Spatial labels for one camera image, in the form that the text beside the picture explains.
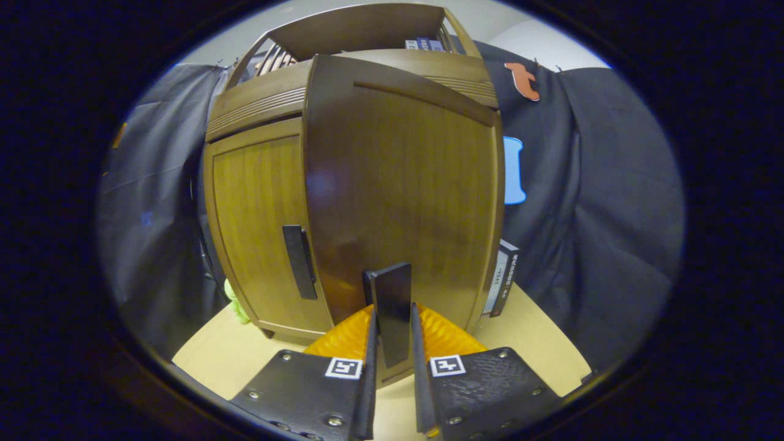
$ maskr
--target white wall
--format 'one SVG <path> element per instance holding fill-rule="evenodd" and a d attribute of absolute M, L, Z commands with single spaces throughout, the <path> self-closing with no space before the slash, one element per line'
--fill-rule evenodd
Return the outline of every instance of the white wall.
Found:
<path fill-rule="evenodd" d="M 264 32 L 325 10 L 363 3 L 424 3 L 448 8 L 473 39 L 488 42 L 502 32 L 531 16 L 492 0 L 290 0 L 259 11 L 220 32 L 211 40 L 182 59 L 182 63 L 218 64 L 227 66 L 242 57 Z"/>
<path fill-rule="evenodd" d="M 488 44 L 539 62 L 551 71 L 609 67 L 601 58 L 539 20 L 526 20 L 487 41 Z"/>

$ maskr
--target cabinet top shelf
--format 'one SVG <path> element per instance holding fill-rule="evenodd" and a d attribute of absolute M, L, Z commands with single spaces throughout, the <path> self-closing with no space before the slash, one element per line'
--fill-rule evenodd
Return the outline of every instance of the cabinet top shelf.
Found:
<path fill-rule="evenodd" d="M 317 53 L 405 48 L 405 40 L 435 38 L 445 9 L 412 3 L 356 5 L 307 16 L 267 32 L 297 60 Z"/>

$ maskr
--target beige table surface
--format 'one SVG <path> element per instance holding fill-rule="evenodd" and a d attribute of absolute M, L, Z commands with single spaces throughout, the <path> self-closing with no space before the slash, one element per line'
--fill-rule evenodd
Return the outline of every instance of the beige table surface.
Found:
<path fill-rule="evenodd" d="M 488 348 L 514 349 L 560 396 L 579 387 L 590 374 L 574 345 L 517 285 L 503 314 L 492 319 L 483 315 L 474 336 Z M 216 394 L 232 399 L 275 353 L 302 351 L 309 343 L 267 339 L 254 325 L 240 324 L 229 305 L 174 355 L 173 362 Z M 413 375 L 377 391 L 373 431 L 378 441 L 423 438 L 416 431 Z"/>

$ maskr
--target cabinet handle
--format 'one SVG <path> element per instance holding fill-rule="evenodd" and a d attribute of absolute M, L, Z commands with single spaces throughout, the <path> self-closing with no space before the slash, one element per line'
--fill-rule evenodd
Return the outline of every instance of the cabinet handle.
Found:
<path fill-rule="evenodd" d="M 307 300 L 318 299 L 313 286 L 316 282 L 316 274 L 313 271 L 310 247 L 302 225 L 283 225 L 283 240 L 286 242 L 286 251 L 289 253 L 289 263 L 299 289 L 299 296 Z"/>

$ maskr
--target gray fabric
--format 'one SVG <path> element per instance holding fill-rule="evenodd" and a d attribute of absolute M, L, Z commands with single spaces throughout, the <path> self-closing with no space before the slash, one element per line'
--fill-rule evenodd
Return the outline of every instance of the gray fabric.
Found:
<path fill-rule="evenodd" d="M 507 205 L 503 238 L 521 249 L 515 281 L 596 370 L 637 347 L 677 277 L 685 201 L 671 147 L 613 70 L 552 72 L 477 43 L 504 135 L 522 141 L 527 198 Z M 532 102 L 503 64 L 536 81 Z"/>
<path fill-rule="evenodd" d="M 114 298 L 131 329 L 167 359 L 227 304 L 204 277 L 191 196 L 224 72 L 194 64 L 166 72 L 131 110 L 100 183 L 98 242 Z"/>

